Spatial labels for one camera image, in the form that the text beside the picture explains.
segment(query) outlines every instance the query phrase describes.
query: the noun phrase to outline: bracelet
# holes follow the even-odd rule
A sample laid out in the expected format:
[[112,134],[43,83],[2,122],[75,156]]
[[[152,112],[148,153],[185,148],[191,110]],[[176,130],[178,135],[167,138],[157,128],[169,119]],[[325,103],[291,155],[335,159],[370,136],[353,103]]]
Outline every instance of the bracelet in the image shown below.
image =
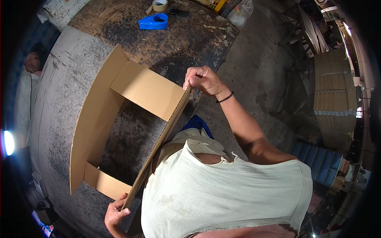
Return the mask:
[[226,101],[226,100],[228,100],[229,98],[231,98],[231,96],[233,96],[233,94],[234,94],[234,92],[232,91],[232,93],[227,97],[227,98],[225,98],[225,99],[222,99],[221,101],[216,101],[216,103],[221,103],[221,102],[223,102],[223,101]]

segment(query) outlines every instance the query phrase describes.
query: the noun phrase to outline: hand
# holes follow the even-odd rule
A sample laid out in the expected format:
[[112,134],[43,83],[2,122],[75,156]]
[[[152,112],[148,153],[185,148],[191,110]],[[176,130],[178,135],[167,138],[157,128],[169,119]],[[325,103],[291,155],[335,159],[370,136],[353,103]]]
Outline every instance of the hand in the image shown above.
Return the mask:
[[231,93],[216,73],[208,66],[188,68],[182,88],[186,90],[189,84],[192,87],[198,87],[208,96],[216,97],[219,101],[228,97]]
[[109,204],[106,216],[104,217],[104,224],[108,230],[116,228],[123,217],[130,214],[131,211],[128,208],[125,208],[122,211],[118,211],[118,208],[124,204],[126,198],[127,193],[123,193],[118,200]]

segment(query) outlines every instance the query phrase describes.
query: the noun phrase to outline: corrugated cardboard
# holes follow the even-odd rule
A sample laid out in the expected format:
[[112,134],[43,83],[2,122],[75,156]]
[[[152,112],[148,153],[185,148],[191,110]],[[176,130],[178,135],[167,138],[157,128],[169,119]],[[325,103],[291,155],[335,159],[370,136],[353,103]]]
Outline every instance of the corrugated cardboard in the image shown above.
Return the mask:
[[356,123],[357,98],[344,49],[318,54],[315,59],[314,112],[327,147],[349,148]]
[[[70,193],[85,181],[115,200],[123,192],[128,193],[123,206],[128,207],[144,180],[153,155],[184,110],[189,92],[190,88],[184,91],[168,79],[128,60],[117,45],[94,79],[77,120],[70,154]],[[126,99],[167,122],[134,184],[125,184],[97,169],[111,125]]]

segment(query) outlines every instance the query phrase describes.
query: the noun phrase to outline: tape roll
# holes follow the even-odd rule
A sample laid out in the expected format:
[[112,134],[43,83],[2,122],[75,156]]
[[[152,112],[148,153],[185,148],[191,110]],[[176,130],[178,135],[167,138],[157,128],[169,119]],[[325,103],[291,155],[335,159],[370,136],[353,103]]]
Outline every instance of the tape roll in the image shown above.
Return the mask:
[[152,6],[154,7],[154,11],[165,11],[168,7],[167,0],[154,0],[152,2]]

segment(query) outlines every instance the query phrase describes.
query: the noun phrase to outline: stacked cardboard boxes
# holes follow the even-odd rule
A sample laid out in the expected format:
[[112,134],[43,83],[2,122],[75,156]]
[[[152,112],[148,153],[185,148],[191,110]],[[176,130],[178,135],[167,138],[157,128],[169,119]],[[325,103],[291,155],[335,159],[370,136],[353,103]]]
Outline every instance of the stacked cardboard boxes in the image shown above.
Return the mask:
[[348,151],[356,123],[357,98],[345,49],[314,56],[314,112],[325,146]]

